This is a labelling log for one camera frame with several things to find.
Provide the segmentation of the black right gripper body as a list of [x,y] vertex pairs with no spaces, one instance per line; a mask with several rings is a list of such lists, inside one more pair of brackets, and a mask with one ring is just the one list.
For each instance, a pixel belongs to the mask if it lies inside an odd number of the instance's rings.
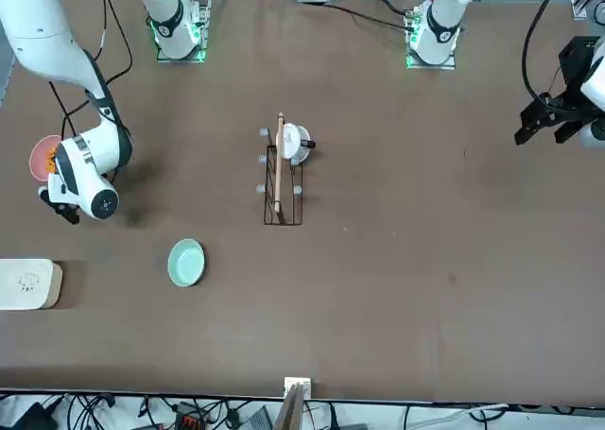
[[80,221],[78,209],[66,203],[55,203],[50,201],[48,189],[40,187],[38,189],[40,199],[48,205],[57,215],[67,220],[72,225],[77,225]]

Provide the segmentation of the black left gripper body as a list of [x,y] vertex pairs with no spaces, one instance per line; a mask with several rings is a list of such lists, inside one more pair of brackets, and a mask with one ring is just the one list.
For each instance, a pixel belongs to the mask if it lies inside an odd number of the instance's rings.
[[575,36],[559,53],[565,89],[563,100],[578,100],[580,86],[585,80],[599,45],[598,36]]

